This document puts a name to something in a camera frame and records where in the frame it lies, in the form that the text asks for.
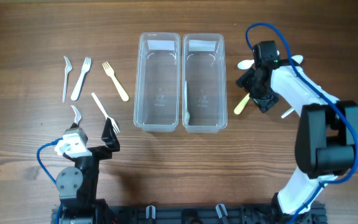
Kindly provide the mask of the beige wooden fork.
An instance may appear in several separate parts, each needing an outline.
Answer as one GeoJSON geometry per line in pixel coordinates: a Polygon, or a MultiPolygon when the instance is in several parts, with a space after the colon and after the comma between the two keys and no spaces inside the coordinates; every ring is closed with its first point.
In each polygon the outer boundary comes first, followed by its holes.
{"type": "Polygon", "coordinates": [[[116,78],[114,69],[110,66],[110,64],[108,62],[103,62],[102,66],[103,66],[104,71],[106,72],[106,75],[112,79],[121,99],[123,101],[129,101],[129,95],[127,94],[125,89],[122,87],[119,80],[116,78]]]}

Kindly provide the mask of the clear plastic container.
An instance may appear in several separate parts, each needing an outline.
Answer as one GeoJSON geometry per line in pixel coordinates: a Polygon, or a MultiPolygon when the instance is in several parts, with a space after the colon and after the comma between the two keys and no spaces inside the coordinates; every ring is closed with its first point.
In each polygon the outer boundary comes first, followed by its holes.
{"type": "Polygon", "coordinates": [[[140,35],[134,100],[134,125],[146,132],[172,132],[178,125],[180,36],[170,32],[140,35]]]}
{"type": "Polygon", "coordinates": [[[217,133],[227,126],[226,54],[217,33],[183,39],[182,124],[189,133],[217,133]]]}

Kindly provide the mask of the left clear plastic container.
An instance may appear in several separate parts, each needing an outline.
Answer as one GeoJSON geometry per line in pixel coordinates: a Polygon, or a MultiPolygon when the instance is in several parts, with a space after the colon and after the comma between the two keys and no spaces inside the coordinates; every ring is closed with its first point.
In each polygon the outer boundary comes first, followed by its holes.
{"type": "Polygon", "coordinates": [[[180,36],[170,32],[140,35],[134,100],[134,125],[146,132],[172,132],[178,125],[180,36]]]}

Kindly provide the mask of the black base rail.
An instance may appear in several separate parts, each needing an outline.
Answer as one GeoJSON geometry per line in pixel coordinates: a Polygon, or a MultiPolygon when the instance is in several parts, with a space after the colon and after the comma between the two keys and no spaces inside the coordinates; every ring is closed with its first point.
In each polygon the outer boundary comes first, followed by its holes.
{"type": "MultiPolygon", "coordinates": [[[[63,221],[65,212],[62,208],[52,210],[50,223],[97,223],[96,218],[88,214],[76,214],[68,216],[63,221]]],[[[268,224],[288,223],[292,216],[276,217],[278,212],[266,203],[244,204],[240,206],[226,206],[218,204],[215,206],[199,207],[126,207],[115,206],[107,210],[107,221],[101,223],[237,223],[237,224],[268,224]]],[[[324,204],[314,203],[308,212],[300,214],[295,221],[290,223],[328,223],[324,204]]]]}

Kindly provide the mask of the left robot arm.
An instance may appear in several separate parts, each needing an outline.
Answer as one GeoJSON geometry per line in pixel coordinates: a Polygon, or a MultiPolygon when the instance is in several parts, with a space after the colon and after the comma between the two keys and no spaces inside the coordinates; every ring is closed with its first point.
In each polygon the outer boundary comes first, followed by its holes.
{"type": "Polygon", "coordinates": [[[64,132],[58,141],[57,154],[74,162],[73,167],[63,169],[56,178],[60,207],[54,223],[119,223],[118,216],[104,199],[97,199],[99,163],[112,158],[120,151],[116,134],[117,124],[106,119],[101,140],[103,146],[87,147],[88,137],[78,124],[64,132]]]}

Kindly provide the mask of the white slim spoon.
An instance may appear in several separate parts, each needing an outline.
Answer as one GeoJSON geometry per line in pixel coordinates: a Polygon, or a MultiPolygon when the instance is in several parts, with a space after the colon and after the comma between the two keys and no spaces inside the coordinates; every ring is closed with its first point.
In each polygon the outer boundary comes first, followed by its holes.
{"type": "Polygon", "coordinates": [[[291,57],[291,59],[300,65],[303,61],[303,56],[302,55],[294,55],[291,57]]]}

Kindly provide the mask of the white slim plastic fork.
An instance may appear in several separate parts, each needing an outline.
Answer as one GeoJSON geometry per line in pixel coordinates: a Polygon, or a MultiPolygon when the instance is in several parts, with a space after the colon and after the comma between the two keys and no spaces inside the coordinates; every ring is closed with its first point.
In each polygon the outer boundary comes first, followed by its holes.
{"type": "Polygon", "coordinates": [[[121,131],[119,129],[119,126],[117,125],[117,123],[115,122],[115,120],[110,117],[106,110],[104,109],[104,106],[102,105],[102,103],[100,102],[99,98],[96,96],[95,93],[92,93],[91,96],[93,97],[95,103],[97,104],[98,108],[101,110],[102,114],[104,115],[104,117],[106,119],[110,119],[111,120],[111,123],[112,123],[112,126],[113,126],[113,130],[115,132],[115,134],[119,134],[121,131]]]}

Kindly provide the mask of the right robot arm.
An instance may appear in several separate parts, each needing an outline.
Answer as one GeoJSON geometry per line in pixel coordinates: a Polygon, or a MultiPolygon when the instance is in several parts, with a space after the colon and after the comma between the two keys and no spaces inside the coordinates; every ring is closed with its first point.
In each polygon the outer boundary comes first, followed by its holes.
{"type": "Polygon", "coordinates": [[[326,93],[288,62],[249,68],[237,81],[262,111],[282,96],[300,117],[296,169],[272,199],[275,221],[308,213],[327,187],[348,181],[358,168],[358,105],[326,93]]]}

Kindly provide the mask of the right clear plastic container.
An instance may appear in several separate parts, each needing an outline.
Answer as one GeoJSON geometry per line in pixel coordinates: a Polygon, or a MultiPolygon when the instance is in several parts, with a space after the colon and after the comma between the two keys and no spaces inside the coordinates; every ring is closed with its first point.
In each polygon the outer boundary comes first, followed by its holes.
{"type": "Polygon", "coordinates": [[[217,33],[183,39],[182,124],[189,133],[217,133],[227,126],[226,54],[217,33]]]}

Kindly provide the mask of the white thick-handled spoon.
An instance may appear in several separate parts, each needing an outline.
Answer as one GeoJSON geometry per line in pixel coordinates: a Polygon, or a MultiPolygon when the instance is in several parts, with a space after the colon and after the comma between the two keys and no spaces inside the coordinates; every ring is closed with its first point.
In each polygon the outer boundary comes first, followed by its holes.
{"type": "Polygon", "coordinates": [[[254,64],[254,60],[243,60],[237,64],[238,69],[240,70],[248,70],[254,64]]]}

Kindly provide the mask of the white small spoon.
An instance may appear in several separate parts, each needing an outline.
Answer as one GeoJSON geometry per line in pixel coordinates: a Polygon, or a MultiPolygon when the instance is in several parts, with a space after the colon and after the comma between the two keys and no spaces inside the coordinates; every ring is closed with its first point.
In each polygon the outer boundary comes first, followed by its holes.
{"type": "Polygon", "coordinates": [[[281,119],[287,117],[289,114],[291,114],[292,112],[294,112],[294,108],[290,108],[289,110],[287,110],[286,112],[284,112],[284,114],[281,115],[281,119]]]}

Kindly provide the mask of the thin clear plastic fork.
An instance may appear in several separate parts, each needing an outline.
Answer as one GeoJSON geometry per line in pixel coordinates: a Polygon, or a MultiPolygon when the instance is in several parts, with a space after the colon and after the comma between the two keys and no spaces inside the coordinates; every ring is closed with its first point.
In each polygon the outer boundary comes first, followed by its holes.
{"type": "Polygon", "coordinates": [[[68,74],[71,72],[73,67],[72,67],[72,64],[67,56],[64,55],[63,58],[65,59],[66,65],[65,65],[65,79],[64,79],[64,83],[63,83],[62,103],[65,103],[66,95],[67,95],[68,74]]]}

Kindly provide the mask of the yellow plastic spoon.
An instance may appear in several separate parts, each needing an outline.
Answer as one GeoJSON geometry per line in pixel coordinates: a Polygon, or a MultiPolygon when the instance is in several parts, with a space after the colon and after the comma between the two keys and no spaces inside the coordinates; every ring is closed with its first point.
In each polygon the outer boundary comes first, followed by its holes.
{"type": "Polygon", "coordinates": [[[246,107],[248,101],[250,99],[250,93],[246,94],[243,99],[237,104],[237,106],[234,108],[234,114],[239,115],[242,113],[243,109],[246,107]]]}

